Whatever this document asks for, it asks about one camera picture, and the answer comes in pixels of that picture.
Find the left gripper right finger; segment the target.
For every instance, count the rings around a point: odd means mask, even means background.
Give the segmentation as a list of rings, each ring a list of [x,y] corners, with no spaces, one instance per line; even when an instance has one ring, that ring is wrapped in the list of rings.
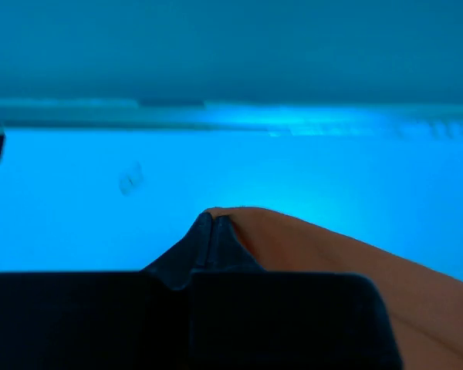
[[[401,369],[374,283],[359,274],[263,269],[231,222],[198,216],[187,286],[192,369]]]

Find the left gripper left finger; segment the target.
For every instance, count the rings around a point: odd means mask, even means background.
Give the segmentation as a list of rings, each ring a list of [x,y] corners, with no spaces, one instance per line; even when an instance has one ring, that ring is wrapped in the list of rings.
[[[212,218],[140,271],[0,273],[0,369],[186,369],[185,288]]]

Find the orange t shirt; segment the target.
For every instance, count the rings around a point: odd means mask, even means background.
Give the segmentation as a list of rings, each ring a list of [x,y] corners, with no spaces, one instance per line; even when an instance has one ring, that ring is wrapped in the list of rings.
[[[352,272],[385,301],[406,369],[463,369],[463,282],[296,217],[258,207],[215,207],[270,271]]]

